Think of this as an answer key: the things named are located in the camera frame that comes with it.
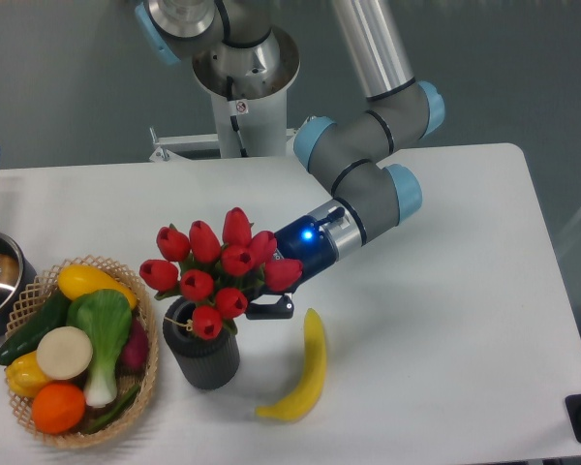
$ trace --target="wicker basket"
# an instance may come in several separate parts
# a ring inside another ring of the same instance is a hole
[[[103,257],[88,256],[84,259],[66,260],[60,265],[55,265],[49,271],[35,278],[34,283],[28,285],[19,296],[19,301],[15,303],[13,312],[10,315],[10,321],[7,325],[7,337],[10,337],[20,326],[25,324],[28,319],[39,309],[47,300],[49,295],[56,289],[56,279],[61,269],[69,264],[87,264],[96,266],[105,271],[110,276],[122,284],[129,287],[138,297],[138,308],[134,310],[138,320],[146,330],[149,341],[149,355],[146,366],[140,372],[134,373],[118,367],[116,372],[118,396],[120,397],[129,388],[135,384],[140,384],[140,390],[134,403],[123,414],[113,421],[106,428],[94,434],[83,434],[83,430],[96,417],[106,412],[105,409],[89,409],[79,425],[74,430],[61,435],[48,435],[38,431],[32,420],[32,399],[19,397],[12,391],[10,404],[13,407],[13,414],[17,417],[17,422],[21,424],[26,431],[45,444],[54,446],[59,449],[78,449],[87,448],[107,441],[119,433],[123,432],[142,413],[148,404],[157,375],[157,363],[159,356],[159,345],[157,337],[157,328],[155,317],[148,296],[148,293],[141,282],[139,276],[133,273],[127,266],[115,262],[112,259]]]

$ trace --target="yellow squash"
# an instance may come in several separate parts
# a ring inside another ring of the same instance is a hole
[[[5,371],[9,389],[20,397],[36,397],[52,381],[39,368],[37,351],[16,358]]]
[[[138,298],[129,288],[95,266],[85,264],[65,266],[58,274],[58,288],[70,300],[94,293],[99,289],[114,289],[127,297],[132,310],[138,305]]]

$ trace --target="red tulip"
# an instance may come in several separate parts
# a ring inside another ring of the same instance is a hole
[[[245,313],[248,299],[237,288],[222,288],[215,294],[215,308],[222,318],[229,320]]]
[[[167,226],[157,233],[157,246],[169,262],[183,262],[191,250],[187,235]]]
[[[192,314],[192,328],[202,339],[215,339],[222,330],[222,315],[213,307],[201,305]]]
[[[218,259],[222,246],[211,227],[203,221],[195,221],[190,228],[190,241],[194,257],[201,264],[210,264]]]
[[[213,292],[213,278],[199,269],[190,269],[181,277],[181,294],[188,300],[199,302]]]
[[[147,260],[139,267],[139,275],[149,288],[165,293],[176,286],[178,269],[165,260]]]
[[[222,252],[222,267],[232,276],[243,276],[253,265],[252,253],[247,247],[230,245]]]
[[[291,286],[303,271],[303,263],[295,259],[273,260],[264,264],[264,283],[274,293]]]
[[[261,231],[257,233],[250,242],[248,249],[254,258],[254,268],[261,266],[271,260],[275,249],[278,248],[278,241],[271,231]]]
[[[233,208],[226,214],[222,240],[226,244],[244,247],[247,247],[252,240],[250,221],[241,208]]]

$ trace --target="yellow banana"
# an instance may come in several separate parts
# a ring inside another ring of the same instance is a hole
[[[321,397],[327,371],[325,332],[321,317],[309,308],[303,322],[305,359],[296,388],[273,405],[258,406],[256,415],[281,421],[295,421],[308,414]]]

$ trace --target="white table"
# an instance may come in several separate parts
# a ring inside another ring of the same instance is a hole
[[[417,149],[419,213],[299,288],[295,317],[240,319],[242,362],[193,389],[163,338],[156,395],[128,433],[54,450],[16,424],[0,369],[0,464],[481,463],[581,455],[564,398],[581,393],[581,342],[522,152]],[[276,231],[328,200],[291,157],[0,171],[0,231],[38,270],[87,254],[138,269],[157,230],[242,206]],[[158,323],[169,305],[156,302]],[[316,308],[328,337],[320,403],[303,421],[253,416],[283,396]]]

